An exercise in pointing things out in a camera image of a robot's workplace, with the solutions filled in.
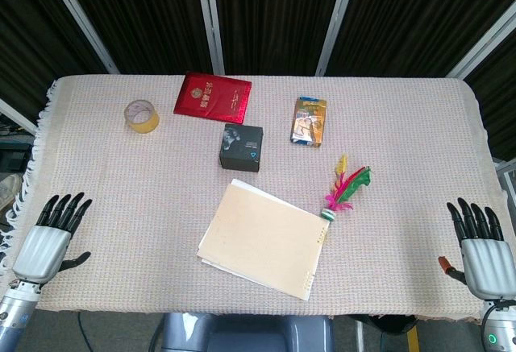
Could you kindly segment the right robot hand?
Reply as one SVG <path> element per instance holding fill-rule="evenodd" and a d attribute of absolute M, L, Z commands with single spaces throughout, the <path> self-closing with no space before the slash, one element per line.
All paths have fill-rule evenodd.
<path fill-rule="evenodd" d="M 444 256 L 438 257 L 443 272 L 468 287 L 478 299 L 516 299 L 516 263 L 505 241 L 501 223 L 490 207 L 480 208 L 462 198 L 458 206 L 447 203 L 463 262 L 463 271 Z"/>

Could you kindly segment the beige woven tablecloth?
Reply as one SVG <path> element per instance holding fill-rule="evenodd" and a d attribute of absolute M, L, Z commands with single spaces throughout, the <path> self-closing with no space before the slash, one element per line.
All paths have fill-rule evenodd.
<path fill-rule="evenodd" d="M 446 276 L 461 267 L 448 202 L 490 207 L 516 255 L 473 91 L 457 79 L 252 77 L 245 123 L 263 128 L 260 170 L 228 171 L 224 125 L 173 113 L 180 76 L 59 79 L 41 113 L 33 161 L 10 214 L 0 296 L 28 231 L 54 195 L 92 201 L 67 255 L 91 256 L 48 283 L 44 310 L 477 317 L 481 302 Z M 327 101 L 322 144 L 290 142 L 296 100 Z M 158 127 L 133 131 L 134 100 L 153 104 Z M 323 243 L 310 298 L 288 296 L 204 264 L 197 256 L 223 194 L 242 180 L 306 212 L 325 205 L 341 155 L 372 181 L 340 212 Z"/>

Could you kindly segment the yellow tape roll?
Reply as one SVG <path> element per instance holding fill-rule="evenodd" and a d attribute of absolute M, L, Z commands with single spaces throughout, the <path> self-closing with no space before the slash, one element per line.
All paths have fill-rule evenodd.
<path fill-rule="evenodd" d="M 147 134 L 154 131 L 160 122 L 153 104 L 146 100 L 130 102 L 123 112 L 126 124 L 135 132 Z"/>

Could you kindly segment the orange blue packet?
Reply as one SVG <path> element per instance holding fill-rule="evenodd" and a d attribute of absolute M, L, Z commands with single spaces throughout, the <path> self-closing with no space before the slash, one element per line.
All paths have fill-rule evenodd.
<path fill-rule="evenodd" d="M 294 107 L 290 142 L 319 147 L 323 142 L 326 116 L 326 100 L 314 97 L 299 97 Z"/>

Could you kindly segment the black cardboard box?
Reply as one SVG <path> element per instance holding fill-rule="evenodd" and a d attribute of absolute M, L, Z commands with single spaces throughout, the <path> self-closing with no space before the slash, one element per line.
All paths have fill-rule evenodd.
<path fill-rule="evenodd" d="M 263 135 L 262 127 L 227 123 L 219 152 L 221 167 L 241 172 L 258 172 Z"/>

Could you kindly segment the red certificate booklet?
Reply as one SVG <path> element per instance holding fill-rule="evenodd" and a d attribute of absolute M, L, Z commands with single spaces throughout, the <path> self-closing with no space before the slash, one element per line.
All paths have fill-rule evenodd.
<path fill-rule="evenodd" d="M 173 113 L 243 124 L 251 89 L 250 81 L 188 72 Z"/>

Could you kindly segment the cream paper folder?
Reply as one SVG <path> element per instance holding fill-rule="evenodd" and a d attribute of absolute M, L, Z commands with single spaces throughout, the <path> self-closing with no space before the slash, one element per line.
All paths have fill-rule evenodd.
<path fill-rule="evenodd" d="M 198 245 L 197 256 L 212 267 L 307 301 L 329 225 L 234 179 Z"/>

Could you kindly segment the colourful feather shuttlecock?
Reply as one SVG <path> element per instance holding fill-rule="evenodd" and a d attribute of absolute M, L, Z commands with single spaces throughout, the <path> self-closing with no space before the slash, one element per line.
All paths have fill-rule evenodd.
<path fill-rule="evenodd" d="M 320 217 L 329 222 L 335 220 L 337 212 L 353 210 L 350 202 L 352 196 L 360 187 L 370 185 L 371 168 L 369 166 L 362 166 L 352 174 L 348 174 L 347 170 L 348 157 L 343 154 L 335 165 L 335 181 L 330 192 L 325 196 L 327 206 L 320 212 Z"/>

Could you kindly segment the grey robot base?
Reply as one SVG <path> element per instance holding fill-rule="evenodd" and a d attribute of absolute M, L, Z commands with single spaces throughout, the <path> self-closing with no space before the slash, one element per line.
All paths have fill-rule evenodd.
<path fill-rule="evenodd" d="M 335 352 L 326 316 L 166 313 L 148 352 Z"/>

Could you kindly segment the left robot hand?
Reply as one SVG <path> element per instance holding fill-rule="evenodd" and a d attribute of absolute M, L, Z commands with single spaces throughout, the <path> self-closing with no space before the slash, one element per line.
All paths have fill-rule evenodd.
<path fill-rule="evenodd" d="M 91 253 L 86 251 L 75 259 L 66 259 L 69 244 L 91 206 L 83 201 L 83 193 L 63 197 L 53 196 L 44 205 L 36 224 L 21 247 L 13 266 L 18 280 L 45 285 L 60 272 L 82 265 Z"/>

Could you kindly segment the black folding screen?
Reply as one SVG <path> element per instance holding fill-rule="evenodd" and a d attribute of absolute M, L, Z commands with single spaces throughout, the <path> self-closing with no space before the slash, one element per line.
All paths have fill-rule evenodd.
<path fill-rule="evenodd" d="M 212 69 L 201 0 L 77 0 L 126 74 Z M 316 72 L 337 0 L 215 0 L 230 75 Z M 444 77 L 516 0 L 350 0 L 326 73 Z M 35 122 L 57 78 L 106 66 L 63 0 L 0 0 L 0 100 Z M 516 158 L 516 29 L 466 81 L 494 157 Z"/>

